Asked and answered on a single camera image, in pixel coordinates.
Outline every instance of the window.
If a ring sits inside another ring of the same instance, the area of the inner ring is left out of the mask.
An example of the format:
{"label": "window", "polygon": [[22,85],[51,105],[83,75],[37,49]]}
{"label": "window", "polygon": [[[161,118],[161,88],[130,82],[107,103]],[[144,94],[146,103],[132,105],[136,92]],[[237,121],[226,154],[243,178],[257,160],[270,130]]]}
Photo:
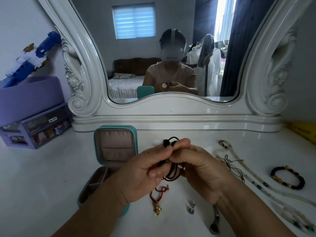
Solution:
{"label": "window", "polygon": [[229,40],[235,5],[236,0],[218,0],[214,31],[215,42]]}
{"label": "window", "polygon": [[116,39],[156,36],[155,4],[114,6]]}

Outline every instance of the open jewelry box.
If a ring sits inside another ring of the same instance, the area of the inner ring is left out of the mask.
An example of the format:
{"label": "open jewelry box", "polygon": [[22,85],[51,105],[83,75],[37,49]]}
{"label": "open jewelry box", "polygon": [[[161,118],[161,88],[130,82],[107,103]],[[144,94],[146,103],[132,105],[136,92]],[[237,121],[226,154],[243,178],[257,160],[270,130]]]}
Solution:
{"label": "open jewelry box", "polygon": [[93,138],[97,160],[102,166],[93,173],[81,191],[77,200],[79,207],[107,178],[138,154],[137,131],[133,126],[104,125],[95,130]]}

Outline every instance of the white wall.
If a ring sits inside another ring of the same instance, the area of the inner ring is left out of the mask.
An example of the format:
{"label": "white wall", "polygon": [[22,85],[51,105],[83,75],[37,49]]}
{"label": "white wall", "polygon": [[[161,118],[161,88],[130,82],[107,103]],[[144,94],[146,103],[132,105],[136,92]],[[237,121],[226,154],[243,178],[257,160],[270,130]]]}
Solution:
{"label": "white wall", "polygon": [[282,113],[287,121],[316,121],[316,0],[298,22],[293,69],[284,89],[289,97]]}
{"label": "white wall", "polygon": [[[192,43],[195,0],[72,0],[91,33],[107,70],[113,61],[135,57],[160,57],[159,39],[168,28],[178,28]],[[155,3],[156,36],[117,40],[112,6]]]}
{"label": "white wall", "polygon": [[[10,69],[24,47],[30,43],[40,44],[50,31],[53,22],[37,0],[0,0],[0,79]],[[60,79],[65,100],[71,89],[66,81],[61,45],[48,53],[49,61],[34,75],[52,75]]]}

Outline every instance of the wooden headboard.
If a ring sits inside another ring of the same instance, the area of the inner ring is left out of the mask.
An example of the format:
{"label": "wooden headboard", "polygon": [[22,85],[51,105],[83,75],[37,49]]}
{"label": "wooden headboard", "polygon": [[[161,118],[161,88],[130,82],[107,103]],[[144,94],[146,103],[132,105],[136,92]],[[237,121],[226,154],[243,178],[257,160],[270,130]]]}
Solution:
{"label": "wooden headboard", "polygon": [[133,58],[133,59],[120,59],[115,60],[114,71],[116,73],[128,73],[135,75],[145,75],[148,67],[157,62],[160,62],[160,58]]}

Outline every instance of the white label sticker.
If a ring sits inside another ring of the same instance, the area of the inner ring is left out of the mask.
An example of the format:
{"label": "white label sticker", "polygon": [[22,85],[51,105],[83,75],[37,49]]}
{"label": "white label sticker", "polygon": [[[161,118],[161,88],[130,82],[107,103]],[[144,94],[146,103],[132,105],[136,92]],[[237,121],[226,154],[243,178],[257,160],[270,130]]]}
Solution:
{"label": "white label sticker", "polygon": [[49,123],[52,123],[52,122],[54,122],[54,121],[56,121],[56,120],[57,120],[57,117],[55,116],[54,118],[49,119],[48,121],[49,121]]}

